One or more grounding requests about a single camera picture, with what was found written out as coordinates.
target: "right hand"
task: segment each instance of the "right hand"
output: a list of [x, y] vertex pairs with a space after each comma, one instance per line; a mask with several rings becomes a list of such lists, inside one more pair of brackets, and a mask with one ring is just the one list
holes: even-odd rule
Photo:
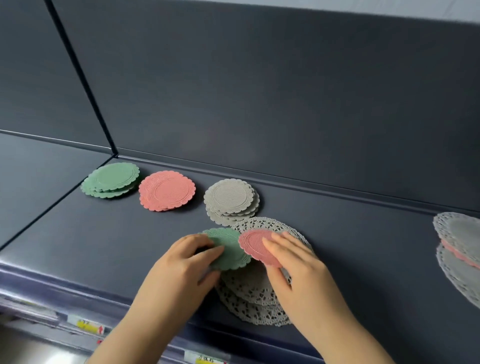
[[273, 232], [272, 240], [263, 243], [292, 278], [290, 285], [279, 268], [266, 266], [278, 301], [312, 345], [329, 324], [355, 320], [328, 268], [300, 240], [285, 231]]

